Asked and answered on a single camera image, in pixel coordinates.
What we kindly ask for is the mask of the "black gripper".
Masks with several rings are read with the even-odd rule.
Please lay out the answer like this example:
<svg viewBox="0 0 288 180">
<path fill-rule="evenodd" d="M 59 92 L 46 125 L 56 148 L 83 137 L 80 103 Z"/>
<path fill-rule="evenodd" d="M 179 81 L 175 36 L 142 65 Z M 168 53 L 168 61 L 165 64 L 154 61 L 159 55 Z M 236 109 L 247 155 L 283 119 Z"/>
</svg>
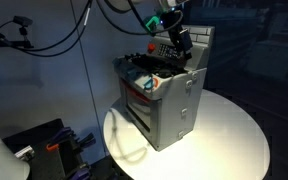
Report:
<svg viewBox="0 0 288 180">
<path fill-rule="evenodd" d="M 183 17 L 184 15 L 181 10 L 174 10 L 163 13 L 161 20 L 163 21 L 162 26 L 168 32 L 176 50 L 185 60 L 189 60 L 192 58 L 191 48 L 193 44 L 188 29 L 182 27 Z"/>
</svg>

